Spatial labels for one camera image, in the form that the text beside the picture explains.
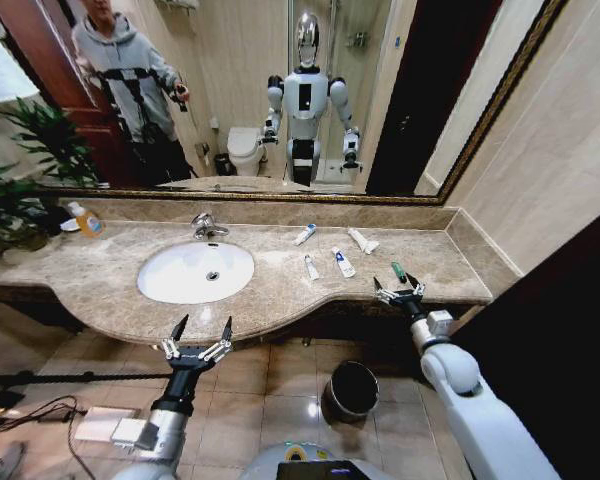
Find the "toilet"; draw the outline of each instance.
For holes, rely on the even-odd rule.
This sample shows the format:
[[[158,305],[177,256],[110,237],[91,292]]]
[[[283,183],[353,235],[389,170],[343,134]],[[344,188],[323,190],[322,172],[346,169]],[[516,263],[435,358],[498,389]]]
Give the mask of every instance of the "toilet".
[[[244,177],[258,176],[260,159],[264,147],[258,144],[260,129],[246,127],[232,127],[229,129],[229,160],[236,167],[238,175]]]

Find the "soap dispenser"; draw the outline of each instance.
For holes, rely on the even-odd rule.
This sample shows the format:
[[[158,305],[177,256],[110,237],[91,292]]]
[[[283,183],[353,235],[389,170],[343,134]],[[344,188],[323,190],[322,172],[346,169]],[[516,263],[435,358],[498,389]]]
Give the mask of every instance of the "soap dispenser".
[[[104,232],[104,223],[95,213],[88,211],[78,202],[71,202],[68,206],[71,214],[76,217],[80,231],[87,237],[97,237]]]

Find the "mirror frame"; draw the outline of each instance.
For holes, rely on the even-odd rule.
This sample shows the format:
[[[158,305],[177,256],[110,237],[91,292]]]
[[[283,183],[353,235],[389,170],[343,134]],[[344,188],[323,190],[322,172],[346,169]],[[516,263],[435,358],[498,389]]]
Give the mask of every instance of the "mirror frame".
[[[507,100],[515,90],[527,66],[551,29],[560,11],[569,0],[545,0],[536,18],[527,31],[524,40],[518,47],[507,70],[500,79],[487,106],[474,126],[469,138],[456,158],[453,167],[443,182],[436,196],[374,196],[365,194],[324,194],[324,193],[243,193],[243,192],[205,192],[135,190],[135,189],[97,189],[43,187],[39,193],[54,197],[100,197],[128,199],[167,199],[167,200],[249,200],[249,201],[285,201],[285,202],[319,202],[319,203],[359,203],[383,205],[444,205],[460,177],[480,148],[483,140],[504,108]]]

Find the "white sink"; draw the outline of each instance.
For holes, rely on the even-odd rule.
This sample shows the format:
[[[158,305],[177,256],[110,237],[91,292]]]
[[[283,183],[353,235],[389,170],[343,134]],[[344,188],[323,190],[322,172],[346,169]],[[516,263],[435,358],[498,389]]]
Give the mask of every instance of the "white sink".
[[[242,290],[253,269],[251,254],[235,245],[186,243],[151,257],[140,269],[138,288],[158,302],[215,302]]]

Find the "hood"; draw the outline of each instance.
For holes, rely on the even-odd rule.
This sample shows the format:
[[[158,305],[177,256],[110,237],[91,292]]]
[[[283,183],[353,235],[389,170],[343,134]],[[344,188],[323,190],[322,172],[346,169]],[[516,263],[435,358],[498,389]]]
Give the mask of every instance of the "hood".
[[[131,22],[121,13],[113,14],[116,19],[116,26],[113,29],[113,34],[110,38],[105,37],[100,34],[94,27],[93,23],[88,16],[84,17],[83,24],[84,28],[87,31],[89,37],[95,40],[98,43],[102,43],[105,45],[123,43],[128,40],[131,40],[135,34],[137,33],[136,28],[131,24]]]

